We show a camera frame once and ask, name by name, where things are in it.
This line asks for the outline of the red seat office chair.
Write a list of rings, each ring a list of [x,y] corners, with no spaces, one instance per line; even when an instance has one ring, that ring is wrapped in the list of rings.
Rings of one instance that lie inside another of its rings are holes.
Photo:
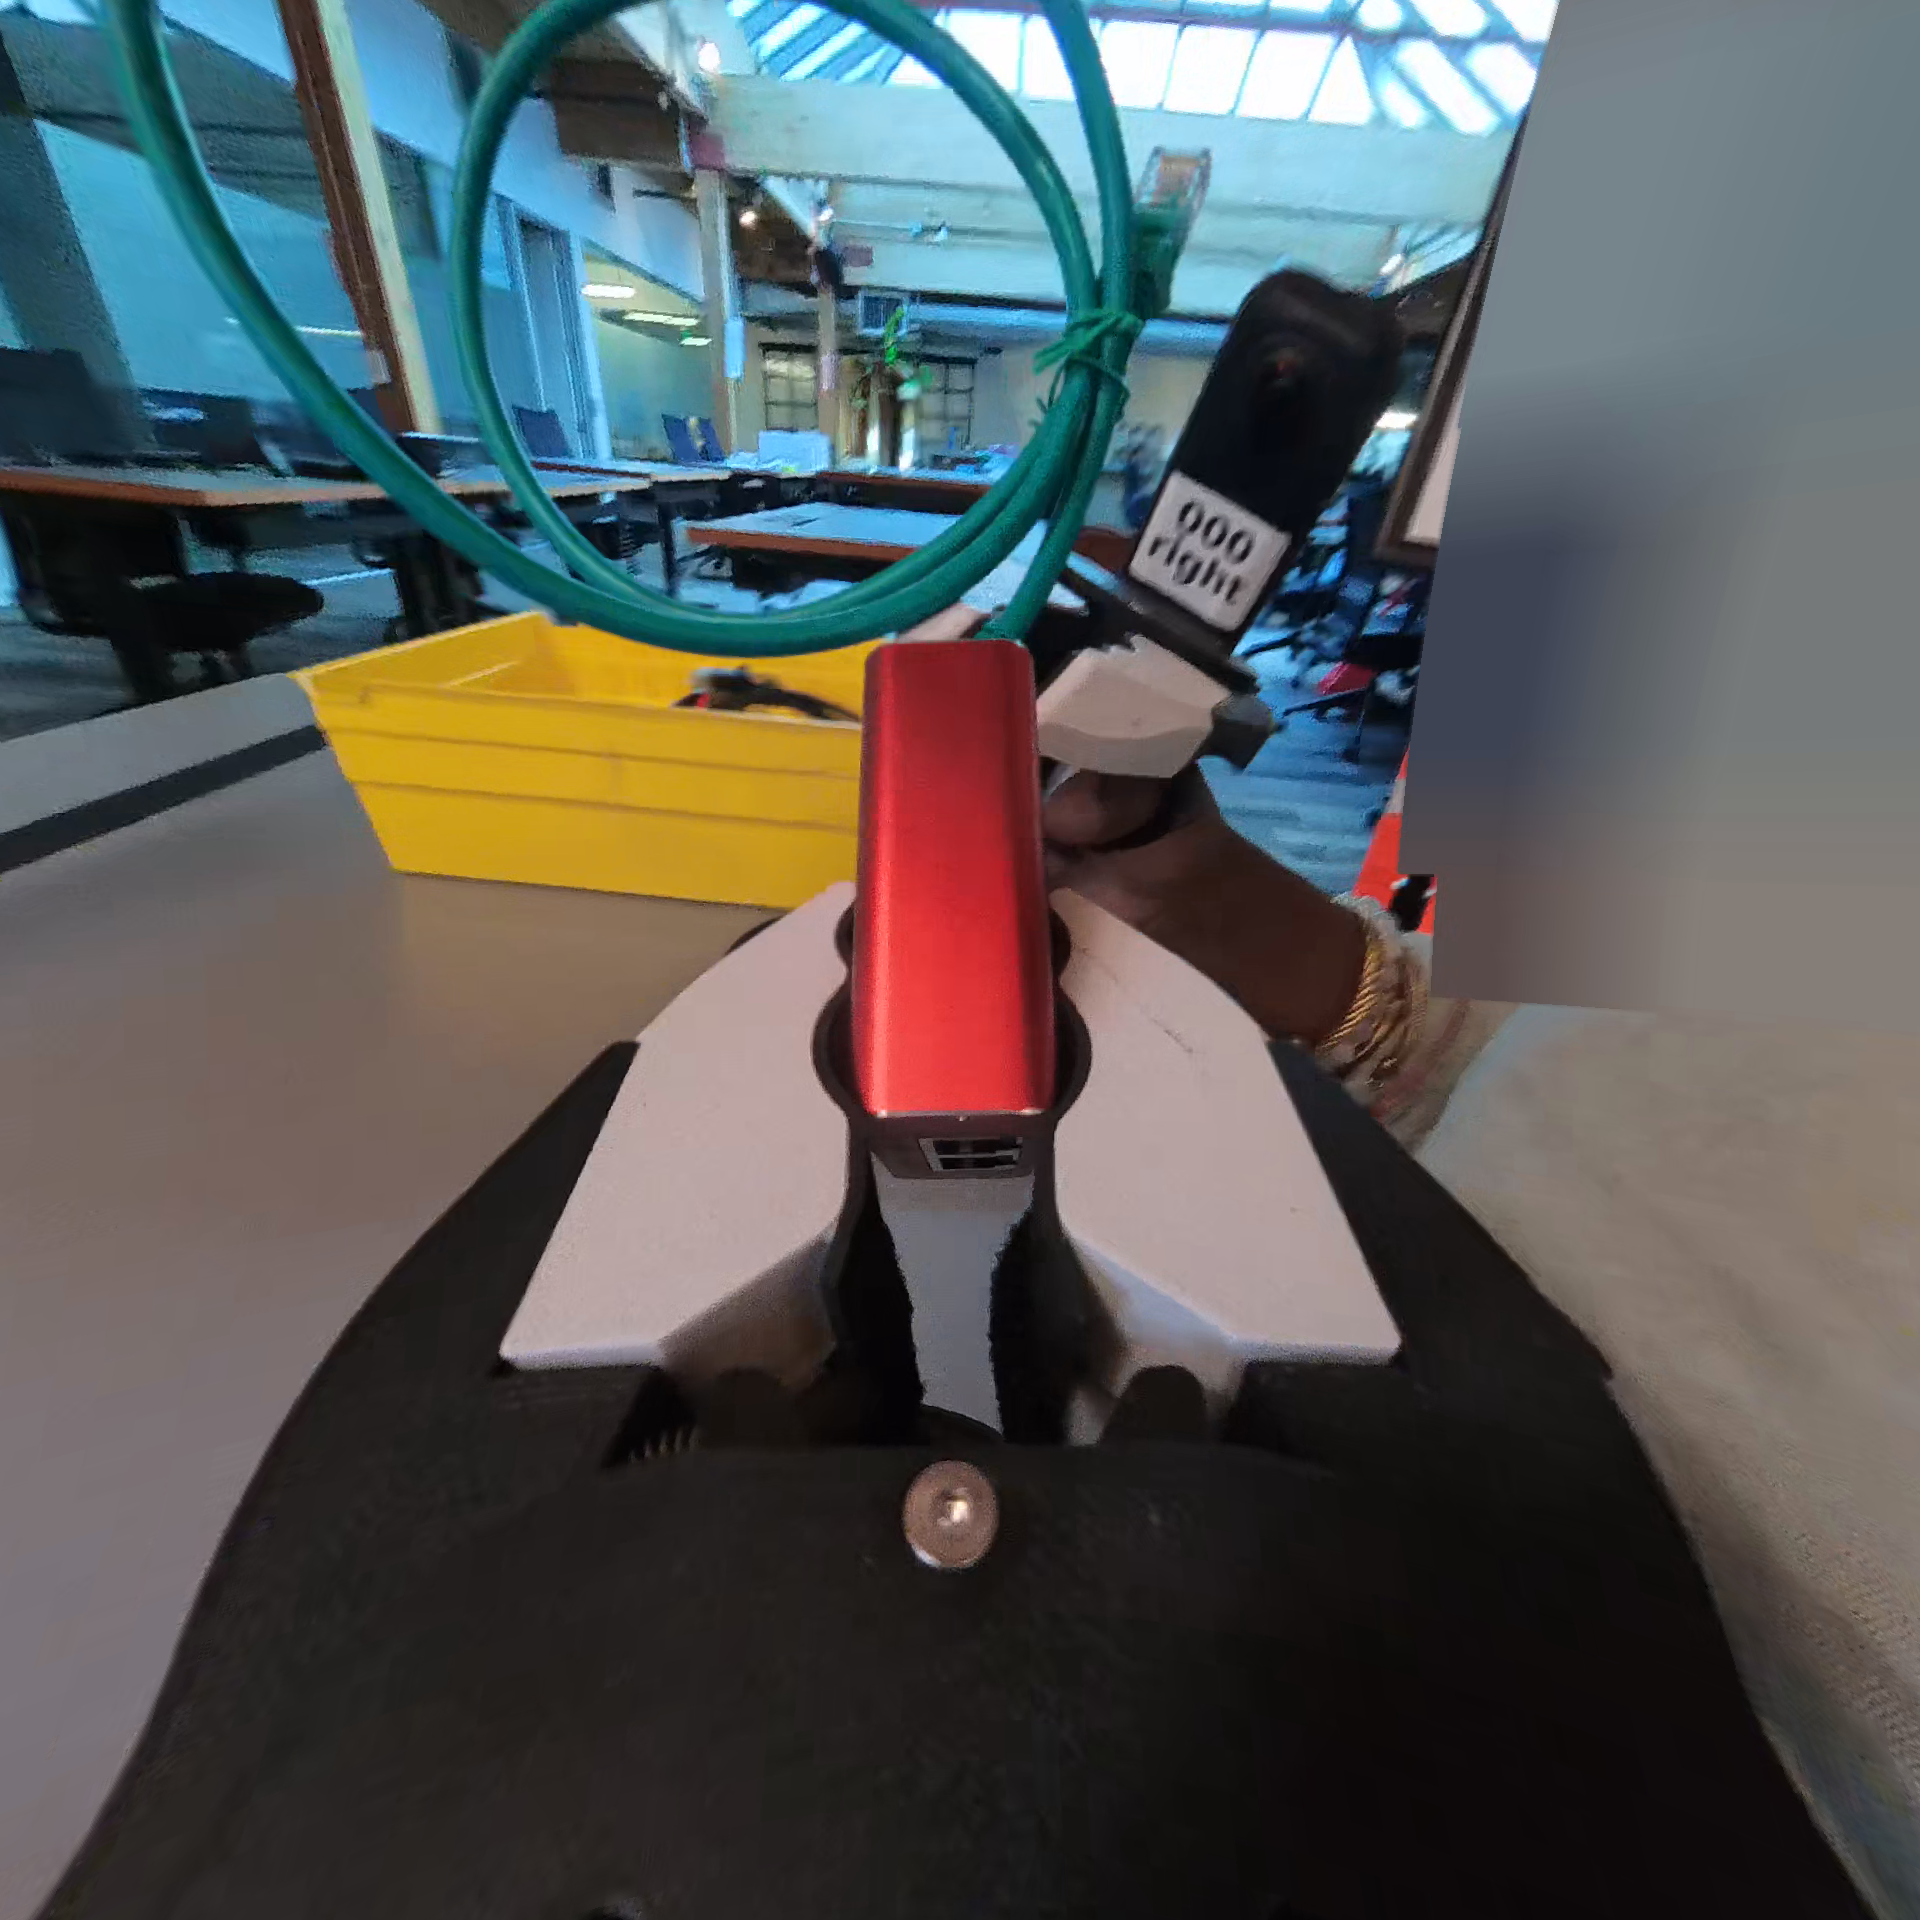
[[[1335,643],[1333,666],[1310,699],[1282,711],[1280,725],[1295,716],[1351,714],[1352,737],[1343,756],[1355,762],[1382,683],[1392,677],[1407,683],[1420,673],[1429,594],[1430,576],[1423,571],[1351,570],[1323,619]]]

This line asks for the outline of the person's right hand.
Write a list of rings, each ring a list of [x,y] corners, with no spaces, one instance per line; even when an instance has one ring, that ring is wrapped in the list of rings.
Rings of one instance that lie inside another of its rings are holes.
[[[1040,809],[1046,881],[1211,979],[1271,1040],[1333,1035],[1366,930],[1221,816],[1198,767],[1171,779],[1072,773]]]

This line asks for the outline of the black office chair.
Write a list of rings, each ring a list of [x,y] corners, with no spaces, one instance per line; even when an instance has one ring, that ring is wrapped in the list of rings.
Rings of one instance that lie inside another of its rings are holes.
[[[325,611],[308,584],[243,570],[179,579],[24,584],[21,612],[43,634],[106,641],[135,705],[175,698],[173,661],[196,658],[221,683],[251,674],[253,641],[292,628]]]

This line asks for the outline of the orange traffic cone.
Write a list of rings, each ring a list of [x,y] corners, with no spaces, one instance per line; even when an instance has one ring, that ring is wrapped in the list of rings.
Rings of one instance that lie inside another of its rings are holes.
[[[1400,760],[1388,788],[1372,839],[1363,857],[1352,891],[1378,903],[1403,930],[1434,933],[1435,881],[1403,861],[1400,828],[1406,804],[1407,762]]]

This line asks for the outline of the red power bank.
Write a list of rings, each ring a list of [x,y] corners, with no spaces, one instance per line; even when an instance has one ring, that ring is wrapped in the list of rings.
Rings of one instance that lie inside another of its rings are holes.
[[[1015,641],[867,661],[848,1087],[906,1183],[1027,1179],[1061,1071],[1035,674]]]

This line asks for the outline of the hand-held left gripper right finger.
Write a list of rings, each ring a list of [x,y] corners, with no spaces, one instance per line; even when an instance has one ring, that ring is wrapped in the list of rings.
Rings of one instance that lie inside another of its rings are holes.
[[[1053,1208],[1083,1275],[1072,1403],[1176,1364],[1231,1403],[1250,1364],[1400,1356],[1264,1032],[1187,960],[1061,891],[1063,991],[1087,1037],[1053,1130]]]

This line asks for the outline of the yellow plastic bin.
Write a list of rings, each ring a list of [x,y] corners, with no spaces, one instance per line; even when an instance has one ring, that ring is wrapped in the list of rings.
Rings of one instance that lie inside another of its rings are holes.
[[[398,874],[792,907],[855,875],[872,649],[703,661],[516,612],[295,683]]]

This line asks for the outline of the black monitor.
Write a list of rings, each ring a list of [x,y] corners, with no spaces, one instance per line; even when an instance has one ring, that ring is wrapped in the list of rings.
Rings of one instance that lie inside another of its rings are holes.
[[[3,349],[3,455],[19,464],[131,464],[142,452],[126,412],[115,407],[70,349]]]

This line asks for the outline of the wooden top office desk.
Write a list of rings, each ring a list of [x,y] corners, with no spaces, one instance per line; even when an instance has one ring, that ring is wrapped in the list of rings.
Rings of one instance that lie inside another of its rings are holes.
[[[4,464],[3,527],[15,591],[96,576],[270,575],[251,561],[347,546],[390,575],[403,637],[491,615],[477,571],[365,481]]]
[[[811,493],[824,503],[878,511],[923,513],[933,517],[963,517],[992,482],[950,471],[893,471],[893,469],[822,469],[811,477]]]
[[[687,561],[720,563],[736,596],[756,608],[802,608],[912,557],[944,532],[952,517],[806,503],[767,513],[683,523]],[[1020,591],[1040,554],[1045,527],[1030,528],[1013,557],[996,564],[965,592],[965,605],[996,612]],[[1106,527],[1086,527],[1074,540],[1082,571],[1118,576],[1131,557],[1133,538]]]
[[[541,487],[591,552],[632,571],[644,546],[660,557],[660,587],[682,594],[679,528],[730,507],[738,473],[722,466],[588,463],[532,457]]]

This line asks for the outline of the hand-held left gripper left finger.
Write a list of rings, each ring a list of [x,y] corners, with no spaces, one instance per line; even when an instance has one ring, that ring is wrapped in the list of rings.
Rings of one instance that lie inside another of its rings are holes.
[[[500,1338],[507,1367],[639,1364],[686,1387],[821,1375],[852,1136],[813,1042],[848,984],[852,900],[839,881],[767,921],[637,1033]]]

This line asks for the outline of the person's right forearm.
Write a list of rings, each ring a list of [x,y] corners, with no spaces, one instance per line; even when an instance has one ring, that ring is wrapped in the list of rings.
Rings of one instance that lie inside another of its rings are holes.
[[[1916,1037],[1415,1007],[1348,1091],[1606,1359],[1790,1775],[1916,1916]]]

